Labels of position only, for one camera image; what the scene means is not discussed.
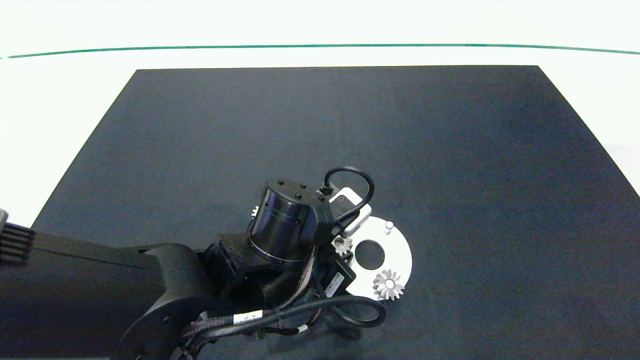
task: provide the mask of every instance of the bevel gear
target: bevel gear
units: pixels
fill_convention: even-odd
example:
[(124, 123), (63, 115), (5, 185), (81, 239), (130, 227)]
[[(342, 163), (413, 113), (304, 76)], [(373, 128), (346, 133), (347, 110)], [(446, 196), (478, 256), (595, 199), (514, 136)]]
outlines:
[(331, 242), (333, 247), (335, 247), (335, 251), (338, 255), (343, 256), (346, 255), (353, 246), (353, 240), (351, 238), (343, 238), (341, 236), (336, 236), (335, 239)]
[(378, 294), (379, 300), (400, 299), (404, 285), (400, 282), (400, 276), (390, 270), (382, 270), (373, 280), (373, 289)]

